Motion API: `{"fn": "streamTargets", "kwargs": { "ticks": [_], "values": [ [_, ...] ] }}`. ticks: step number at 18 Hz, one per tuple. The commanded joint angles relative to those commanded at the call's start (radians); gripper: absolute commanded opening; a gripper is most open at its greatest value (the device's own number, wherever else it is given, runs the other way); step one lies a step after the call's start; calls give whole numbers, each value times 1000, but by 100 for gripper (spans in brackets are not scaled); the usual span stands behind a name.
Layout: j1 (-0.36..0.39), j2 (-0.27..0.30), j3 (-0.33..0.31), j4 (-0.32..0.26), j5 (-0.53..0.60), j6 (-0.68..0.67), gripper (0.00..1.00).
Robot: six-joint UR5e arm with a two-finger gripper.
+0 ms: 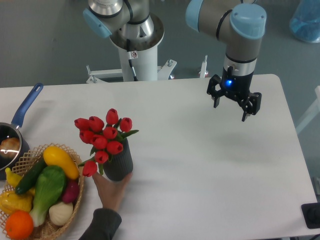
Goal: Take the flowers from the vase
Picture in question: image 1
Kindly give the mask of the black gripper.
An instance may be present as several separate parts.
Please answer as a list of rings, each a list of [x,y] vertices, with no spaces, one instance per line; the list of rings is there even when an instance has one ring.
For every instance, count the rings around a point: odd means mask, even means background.
[[[220,98],[226,97],[238,103],[243,110],[241,118],[245,122],[250,115],[256,115],[261,107],[262,94],[260,92],[250,92],[253,74],[237,76],[234,74],[235,68],[229,66],[222,72],[222,77],[214,75],[208,82],[206,93],[213,100],[213,107],[217,108]]]

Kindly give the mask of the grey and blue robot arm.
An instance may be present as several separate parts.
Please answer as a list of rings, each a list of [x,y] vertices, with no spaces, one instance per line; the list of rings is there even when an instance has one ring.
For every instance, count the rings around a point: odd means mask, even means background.
[[[147,0],[90,0],[82,13],[91,30],[118,48],[123,80],[156,81],[162,21],[150,12]],[[265,34],[266,11],[253,0],[192,0],[186,24],[225,43],[222,75],[214,75],[207,94],[214,106],[221,97],[238,103],[243,118],[258,113],[262,95],[250,86]]]

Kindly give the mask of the dark grey sleeved forearm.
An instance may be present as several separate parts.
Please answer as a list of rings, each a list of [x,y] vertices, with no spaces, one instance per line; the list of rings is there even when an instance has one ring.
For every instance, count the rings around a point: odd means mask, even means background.
[[[98,208],[93,212],[92,221],[79,240],[112,240],[121,223],[122,218],[116,211]]]

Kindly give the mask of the person's hand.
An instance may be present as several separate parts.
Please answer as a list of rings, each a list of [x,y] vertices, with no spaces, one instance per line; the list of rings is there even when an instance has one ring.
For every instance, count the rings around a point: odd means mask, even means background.
[[[120,182],[110,181],[97,172],[92,176],[103,208],[115,212],[119,210],[132,175],[132,173],[127,174]]]

